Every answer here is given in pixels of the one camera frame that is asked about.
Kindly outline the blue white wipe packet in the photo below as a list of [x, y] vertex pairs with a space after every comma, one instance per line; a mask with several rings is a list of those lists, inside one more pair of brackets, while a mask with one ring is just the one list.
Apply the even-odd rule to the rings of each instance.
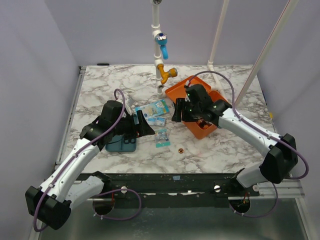
[[166, 119], [164, 117], [149, 117], [147, 122], [150, 126], [165, 126]]

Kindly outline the blue cotton swab bag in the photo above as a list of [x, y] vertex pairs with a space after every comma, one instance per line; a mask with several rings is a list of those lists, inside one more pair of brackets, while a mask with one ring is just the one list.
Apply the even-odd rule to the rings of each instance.
[[142, 115], [147, 120], [164, 115], [169, 112], [169, 107], [164, 99], [135, 107], [135, 111], [142, 111]]

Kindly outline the small band-aid packet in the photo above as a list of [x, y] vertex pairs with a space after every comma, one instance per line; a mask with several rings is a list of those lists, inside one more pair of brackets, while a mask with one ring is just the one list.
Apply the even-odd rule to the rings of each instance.
[[155, 147], [162, 148], [171, 145], [167, 129], [162, 128], [155, 131]]

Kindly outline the brown medicine bottle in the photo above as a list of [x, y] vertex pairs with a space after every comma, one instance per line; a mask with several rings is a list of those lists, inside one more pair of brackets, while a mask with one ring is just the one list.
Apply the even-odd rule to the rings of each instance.
[[206, 130], [208, 129], [212, 124], [210, 122], [206, 122], [206, 121], [203, 121], [203, 120], [199, 120], [197, 122], [197, 125], [203, 129], [203, 130]]

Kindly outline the orange medicine kit box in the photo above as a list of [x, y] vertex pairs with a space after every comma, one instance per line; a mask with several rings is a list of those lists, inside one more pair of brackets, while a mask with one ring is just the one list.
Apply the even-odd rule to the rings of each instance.
[[199, 77], [188, 77], [165, 91], [172, 100], [173, 122], [182, 122], [201, 140], [218, 128], [219, 117], [232, 105]]

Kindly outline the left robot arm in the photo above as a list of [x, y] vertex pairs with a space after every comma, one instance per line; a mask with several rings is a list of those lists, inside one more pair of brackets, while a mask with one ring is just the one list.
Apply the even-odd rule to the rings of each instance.
[[36, 232], [41, 231], [37, 221], [58, 230], [66, 223], [71, 211], [87, 199], [104, 198], [118, 191], [112, 189], [110, 178], [99, 171], [77, 186], [74, 182], [113, 137], [122, 136], [124, 140], [131, 141], [155, 134], [142, 111], [137, 112], [137, 119], [138, 122], [135, 122], [125, 104], [116, 100], [107, 101], [95, 121], [82, 129], [72, 152], [54, 173], [39, 187], [28, 188], [25, 199]]

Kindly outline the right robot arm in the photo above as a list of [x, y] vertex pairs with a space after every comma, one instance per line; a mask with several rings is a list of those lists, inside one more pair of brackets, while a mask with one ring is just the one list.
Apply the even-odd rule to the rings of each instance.
[[263, 162], [238, 171], [230, 183], [230, 191], [241, 196], [248, 187], [264, 182], [279, 184], [298, 163], [296, 141], [290, 134], [279, 136], [261, 128], [246, 117], [235, 114], [224, 99], [213, 101], [201, 84], [184, 86], [185, 97], [177, 98], [172, 117], [174, 122], [203, 120], [226, 129], [253, 146], [264, 158]]

